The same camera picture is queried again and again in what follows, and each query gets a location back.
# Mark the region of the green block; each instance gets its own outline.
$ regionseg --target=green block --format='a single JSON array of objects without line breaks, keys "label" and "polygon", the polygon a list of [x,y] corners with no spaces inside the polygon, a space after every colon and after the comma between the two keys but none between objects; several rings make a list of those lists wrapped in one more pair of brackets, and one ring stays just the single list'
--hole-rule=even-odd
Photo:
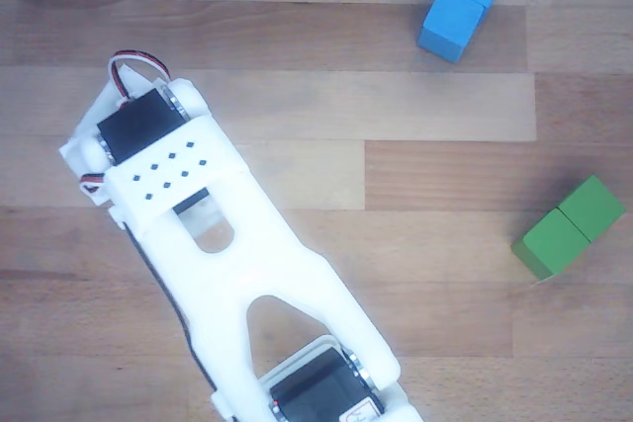
[{"label": "green block", "polygon": [[558,209],[589,241],[594,241],[624,214],[624,205],[595,175],[566,197]]},{"label": "green block", "polygon": [[556,209],[514,242],[512,252],[542,280],[563,272],[587,246],[588,239]]}]

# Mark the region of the black wire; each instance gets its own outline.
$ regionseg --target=black wire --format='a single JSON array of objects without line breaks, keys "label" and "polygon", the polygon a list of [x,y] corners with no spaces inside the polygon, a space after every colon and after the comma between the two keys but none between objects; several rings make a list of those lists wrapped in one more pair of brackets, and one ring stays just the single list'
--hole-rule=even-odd
[{"label": "black wire", "polygon": [[180,320],[180,324],[182,325],[182,329],[185,332],[185,338],[187,339],[187,345],[189,346],[189,351],[191,352],[191,356],[193,356],[194,361],[198,365],[198,368],[200,368],[200,371],[205,376],[205,379],[207,380],[207,382],[209,383],[211,388],[213,390],[218,390],[218,388],[214,384],[213,380],[211,379],[211,377],[207,373],[207,370],[205,370],[205,367],[202,366],[202,363],[198,359],[198,355],[196,355],[196,352],[194,351],[194,348],[191,345],[191,334],[189,333],[189,326],[187,325],[187,321],[185,320],[185,317],[182,314],[182,311],[180,311],[180,307],[178,306],[178,303],[176,303],[176,300],[174,299],[173,295],[171,294],[171,292],[169,291],[167,286],[165,286],[165,283],[161,279],[160,275],[158,274],[158,272],[156,271],[154,266],[151,264],[151,262],[149,262],[149,259],[147,258],[147,255],[145,254],[145,252],[140,247],[140,244],[138,244],[138,241],[136,241],[134,235],[132,234],[132,232],[128,228],[128,225],[124,223],[124,226],[126,227],[126,232],[128,233],[128,236],[130,237],[130,239],[132,240],[132,244],[135,246],[136,251],[138,251],[138,254],[140,254],[140,257],[145,262],[147,268],[149,269],[149,272],[151,272],[151,275],[154,276],[154,278],[158,281],[158,284],[160,285],[162,290],[165,292],[165,295],[167,295],[167,299],[169,300],[169,303],[171,303],[171,306],[173,306],[174,311],[176,312],[176,316],[178,317],[178,320]]}]

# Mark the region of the white 3d-printed part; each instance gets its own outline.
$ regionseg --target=white 3d-printed part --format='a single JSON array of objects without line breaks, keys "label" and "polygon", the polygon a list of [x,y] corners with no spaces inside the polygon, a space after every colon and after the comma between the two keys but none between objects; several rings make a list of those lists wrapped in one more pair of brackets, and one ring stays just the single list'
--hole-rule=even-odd
[{"label": "white 3d-printed part", "polygon": [[[193,98],[195,110],[204,109],[191,83],[173,83],[183,107]],[[102,109],[103,96],[95,103]],[[62,148],[67,161],[93,128],[84,119],[81,133]],[[84,173],[83,162],[72,160],[73,171]],[[216,254],[198,247],[172,209],[202,188],[234,230],[230,246]],[[192,348],[218,388],[214,402],[224,417],[276,422],[265,388],[273,376],[260,381],[253,372],[246,320],[257,298],[273,295],[322,322],[354,352],[385,403],[381,421],[421,421],[397,384],[400,365],[383,337],[329,263],[299,241],[210,114],[109,168],[105,191],[112,217],[129,227],[188,319]]]}]

